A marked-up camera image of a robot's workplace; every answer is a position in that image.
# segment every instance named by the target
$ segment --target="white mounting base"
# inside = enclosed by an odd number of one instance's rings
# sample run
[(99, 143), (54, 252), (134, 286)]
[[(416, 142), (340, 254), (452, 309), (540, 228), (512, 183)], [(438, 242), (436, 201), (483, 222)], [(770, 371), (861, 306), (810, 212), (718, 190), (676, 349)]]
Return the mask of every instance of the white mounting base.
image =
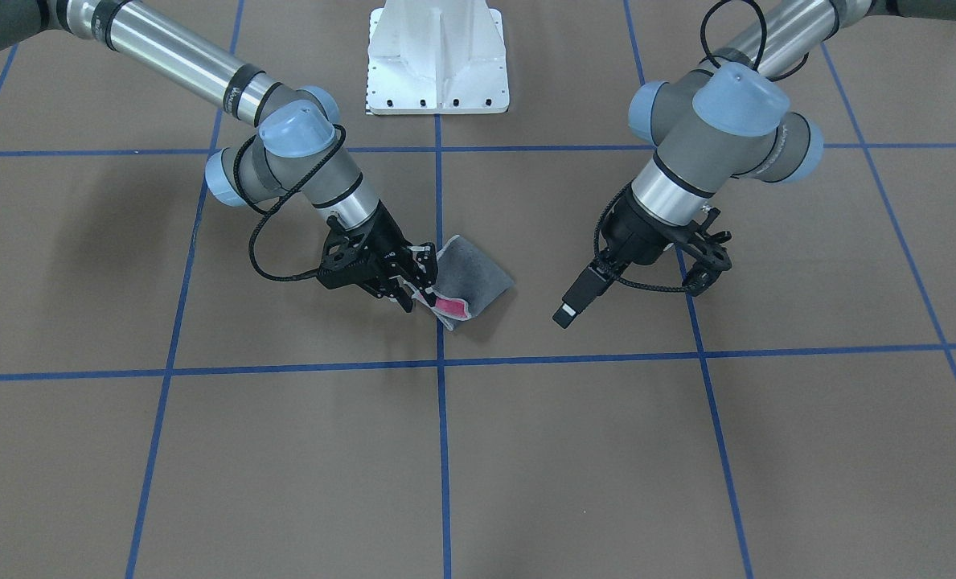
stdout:
[(510, 107), (503, 15), (485, 0), (387, 0), (371, 12), (367, 113)]

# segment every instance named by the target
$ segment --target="gray cloth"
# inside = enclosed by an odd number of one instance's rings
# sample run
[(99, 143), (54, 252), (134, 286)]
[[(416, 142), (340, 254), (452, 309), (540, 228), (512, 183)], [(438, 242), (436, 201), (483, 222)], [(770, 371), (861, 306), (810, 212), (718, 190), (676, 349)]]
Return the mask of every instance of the gray cloth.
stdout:
[(438, 279), (433, 289), (438, 302), (431, 311), (449, 332), (514, 286), (513, 278), (503, 268), (459, 235), (445, 243), (437, 259)]

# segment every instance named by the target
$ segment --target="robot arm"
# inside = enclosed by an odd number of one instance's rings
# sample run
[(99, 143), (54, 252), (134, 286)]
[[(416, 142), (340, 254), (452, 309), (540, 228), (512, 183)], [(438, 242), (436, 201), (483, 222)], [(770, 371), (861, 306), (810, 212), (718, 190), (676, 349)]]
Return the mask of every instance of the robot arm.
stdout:
[[(567, 327), (615, 282), (655, 292), (698, 296), (731, 269), (728, 232), (707, 228), (720, 214), (712, 198), (728, 179), (792, 183), (810, 174), (823, 154), (823, 135), (812, 121), (790, 113), (789, 98), (774, 84), (838, 30), (870, 14), (956, 21), (956, 1), (784, 0), (675, 84), (639, 89), (628, 122), (636, 136), (657, 146), (653, 160), (622, 188), (596, 226), (594, 257), (563, 297), (552, 319)], [(695, 218), (704, 213), (697, 223)], [(606, 249), (599, 249), (599, 237)], [(622, 277), (631, 265), (651, 265), (675, 245), (694, 257), (683, 285), (642, 285)]]
[[(0, 0), (0, 51), (50, 29), (96, 40), (173, 80), (257, 127), (257, 137), (239, 150), (223, 150), (207, 162), (215, 197), (227, 205), (250, 205), (262, 213), (256, 240), (291, 195), (305, 195), (330, 233), (319, 268), (291, 281), (316, 277), (327, 289), (358, 285), (376, 298), (412, 309), (412, 290), (434, 304), (437, 275), (433, 243), (408, 242), (377, 191), (342, 147), (345, 129), (338, 106), (323, 89), (294, 89), (223, 48), (131, 0)], [(257, 203), (277, 199), (271, 209)], [(411, 287), (403, 287), (400, 280)]]

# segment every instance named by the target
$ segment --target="pink fabric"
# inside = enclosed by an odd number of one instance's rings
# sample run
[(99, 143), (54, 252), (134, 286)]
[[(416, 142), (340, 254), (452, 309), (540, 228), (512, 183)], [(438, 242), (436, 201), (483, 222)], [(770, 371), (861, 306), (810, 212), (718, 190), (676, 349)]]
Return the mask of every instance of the pink fabric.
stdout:
[(447, 300), (445, 298), (438, 298), (434, 302), (434, 309), (444, 312), (447, 315), (451, 315), (453, 318), (467, 318), (467, 303), (463, 300)]

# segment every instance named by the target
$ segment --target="blue cap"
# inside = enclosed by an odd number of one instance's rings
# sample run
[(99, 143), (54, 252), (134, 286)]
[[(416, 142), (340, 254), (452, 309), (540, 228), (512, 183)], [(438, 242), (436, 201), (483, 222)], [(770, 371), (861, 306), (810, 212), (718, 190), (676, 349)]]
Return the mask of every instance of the blue cap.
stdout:
[(804, 179), (820, 165), (820, 158), (824, 155), (824, 134), (820, 132), (820, 127), (813, 124), (813, 121), (810, 121), (807, 117), (802, 119), (806, 121), (807, 128), (810, 130), (810, 144), (806, 147), (806, 157), (802, 158), (800, 166), (793, 171), (792, 175), (777, 181), (777, 183), (794, 183), (794, 181)]
[(338, 103), (334, 102), (334, 96), (331, 96), (330, 92), (320, 87), (314, 87), (313, 85), (302, 87), (300, 91), (309, 92), (313, 95), (313, 98), (317, 99), (320, 106), (324, 107), (324, 113), (326, 113), (328, 121), (334, 122), (335, 124), (342, 122), (342, 111), (338, 110)]
[(691, 99), (703, 121), (739, 137), (761, 137), (789, 112), (789, 97), (774, 82), (736, 62), (724, 64)]
[(661, 80), (646, 82), (635, 93), (628, 107), (628, 128), (636, 137), (655, 146), (660, 143), (653, 140), (653, 105), (657, 103), (657, 95), (665, 84)]
[(257, 131), (264, 147), (278, 157), (309, 157), (334, 142), (334, 127), (317, 105), (307, 100), (290, 102), (275, 110)]
[(245, 205), (245, 200), (235, 193), (231, 179), (228, 179), (227, 173), (224, 173), (224, 161), (221, 160), (224, 151), (213, 154), (210, 160), (206, 161), (206, 187), (210, 188), (210, 192), (217, 201), (231, 207), (241, 207)]

